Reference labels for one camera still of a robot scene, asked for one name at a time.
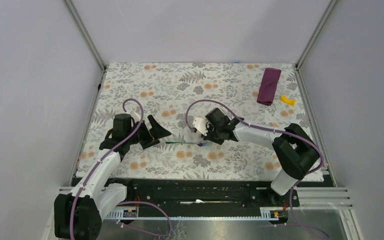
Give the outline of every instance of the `orange flower pattern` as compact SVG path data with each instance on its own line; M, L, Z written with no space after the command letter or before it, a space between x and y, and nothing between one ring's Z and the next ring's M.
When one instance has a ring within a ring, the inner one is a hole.
M256 102L265 68L282 70L271 106ZM296 99L294 106L279 100L281 95ZM99 145L112 128L114 115L124 113L124 99L140 101L146 118L153 115L172 135L161 142L199 142L198 134L185 125L185 111L199 99L221 100L245 116L250 123L283 129L297 123L310 133L300 90L291 64L220 64L220 63L111 63L102 83L101 93L79 155L76 177L83 177L98 156ZM128 102L128 113L137 105ZM197 104L189 120L204 117L216 107L213 103ZM222 146L173 145L160 143L143 150L140 144L129 153L113 175L118 178L167 178L213 180L272 181L281 170L273 150L247 142L226 141ZM305 181L322 181L320 171L305 177Z

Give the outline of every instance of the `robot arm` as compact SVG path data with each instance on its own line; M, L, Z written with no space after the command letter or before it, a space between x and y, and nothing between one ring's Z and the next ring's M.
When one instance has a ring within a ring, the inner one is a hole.
M76 240L94 240L98 237L102 221L108 213L124 201L127 188L123 184L112 183L102 191L110 174L123 160L130 146L140 143L143 149L160 143L159 139L171 135L160 126L152 115L148 120L152 126L150 130L144 123L138 131L124 144L117 147L104 159L102 157L125 139L139 124L134 114L117 114L113 121L113 128L108 131L104 141L99 146L99 153L89 168L86 176L68 194L59 194L54 201L55 236L70 239L70 213L76 194L80 188L73 218L73 233Z
M193 126L202 134L204 140L220 145L225 140L249 142L276 152L282 170L271 183L271 188L281 196L285 195L297 181L302 180L320 157L316 150L302 140L274 131L249 127L236 118L230 120L218 108L210 111L205 118L206 120L195 118L193 121ZM312 142L298 124L291 123L285 131Z

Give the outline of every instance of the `table surface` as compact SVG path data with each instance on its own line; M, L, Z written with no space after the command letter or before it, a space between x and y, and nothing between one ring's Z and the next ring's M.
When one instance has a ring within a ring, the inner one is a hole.
M265 68L282 70L271 106L256 102ZM296 104L281 102L282 95L295 99ZM185 124L186 109L200 99L222 102L249 123L280 129L297 123L311 136L292 64L111 63L79 157L77 177L85 176L94 163L100 143L113 127L114 116L124 112L122 103L128 98L137 99L145 116L153 115L172 133L161 142L200 140L199 134L191 133ZM189 112L191 122L215 107L219 106L198 103ZM134 102L127 103L126 109L128 113L140 112ZM225 141L203 147L160 143L145 150L140 144L131 146L111 176L272 181L280 169L273 150L253 143ZM323 181L321 171L306 176L304 181Z

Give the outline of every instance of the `metal floor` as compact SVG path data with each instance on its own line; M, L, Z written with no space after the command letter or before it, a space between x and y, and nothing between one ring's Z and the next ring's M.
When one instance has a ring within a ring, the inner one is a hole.
M315 225L326 231L332 240L347 239L341 217L335 210L296 210L302 223ZM154 237L137 230L121 229L113 220L102 224L98 240L312 240L299 226L261 227L268 221L247 220L176 220L172 221L174 231L169 237ZM156 233L166 233L166 221L136 220L132 226Z

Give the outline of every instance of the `purple cable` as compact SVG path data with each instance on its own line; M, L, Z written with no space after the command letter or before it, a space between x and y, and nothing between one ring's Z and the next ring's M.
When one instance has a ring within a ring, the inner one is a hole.
M115 145L113 148L111 148L110 150L108 150L108 152L106 152L101 158L100 158L100 161L97 162L95 164L95 166L93 166L92 170L90 170L89 174L86 176L86 178L84 179L84 182L83 182L83 187L86 186L86 184L88 183L89 179L91 178L92 174L95 172L95 170L98 168L98 166L100 165L100 163L112 152L114 152L114 150L116 148L118 148L120 145L124 144L127 140L129 140L139 129L139 127L141 126L142 124L142 121L144 120L144 108L142 107L141 103L139 101L137 101L136 99L133 99L133 98L129 98L129 99L126 99L124 100L123 102L123 110L125 112L126 111L126 108L125 108L125 105L128 101L133 101L135 103L137 103L139 105L139 108L140 108L140 121L139 121L139 124L136 126L136 128L125 138L123 139L121 142L117 143L117 145ZM75 195L74 197L74 201L73 201L73 205L71 207L71 212L70 212L70 226L69 226L69 231L70 231L70 238L71 240L75 240L74 238L74 212L76 210L76 203L77 203L77 200L79 199L79 196L80 196L80 193L83 191L83 187L80 187L78 189L78 192L77 194Z
M264 130L264 131L268 131L268 132L275 132L275 133L279 133L279 134L286 134L286 135L289 135L293 138L296 138L296 139L299 139L301 141L303 141L304 143L310 145L316 152L317 154L320 156L320 163L317 167L313 168L312 170L308 171L306 175L308 174L311 174L311 173L314 173L315 171L319 170L322 166L323 166L323 162L324 162L324 157L323 157L323 154L322 152L320 151L320 149L314 144L312 143L311 141L303 138L302 136L298 136L296 134L293 134L291 132L287 132L287 131L283 131L283 130L279 130L279 129L275 129L275 128L270 128L270 127L263 127L263 126L257 126L257 125L252 125L252 124L249 124L247 122L245 122L244 120L240 119L232 110L230 110L230 108L228 108L226 105L224 105L223 103L219 102L219 101L216 101L216 100L211 100L211 99L201 99L201 100L197 100L197 101L194 101L186 110L186 114L184 116L185 118L185 121L186 121L186 126L193 132L194 129L189 125L188 123L188 113L189 113L189 110L191 110L192 106L197 104L197 103L201 103L201 102L210 102L210 103L215 103L215 104L218 104L220 106L222 106L223 108L225 108L229 113L231 113L236 119L239 120L239 122L243 123L244 125L247 125L248 127L250 128L255 128L255 129L260 129L260 130ZM327 235L324 231L321 231L322 233L324 233L326 237L323 237L323 236L319 236L315 233L313 233L312 231L308 230L306 228L307 227L311 227L311 228L314 228L314 229L317 229L316 226L312 226L312 225L308 225L308 224L303 224L300 222L300 220L297 218L297 216L295 215L295 212L294 212L294 209L292 207L292 194L293 194L293 189L301 182L301 180L298 180L291 188L290 188L290 191L289 191L289 203L290 203L290 212L292 213L293 217L295 218L296 220L296 224L298 224L299 226L301 226L307 233L309 233L310 235L318 238L318 239L322 239L322 240L325 240L325 239L330 239L329 235Z
M162 210L159 206L157 206L157 205L155 205L155 204L153 204L151 202L147 202L147 201L124 201L124 202L120 202L117 206L127 205L127 204L145 204L145 205L149 205L149 206L152 206L152 207L156 208L158 211L160 211L164 215L164 217L167 218L169 230L168 230L168 232L166 234L161 234L161 233L151 232L151 231L139 228L139 227L130 226L128 224L122 224L122 226L126 226L128 228L131 228L131 229L134 229L134 230L138 230L138 231L141 231L143 233L154 235L154 236L157 236L157 237L168 237L168 236L170 236L170 234L173 231L172 221L170 220L170 218L167 215L167 213L164 210Z

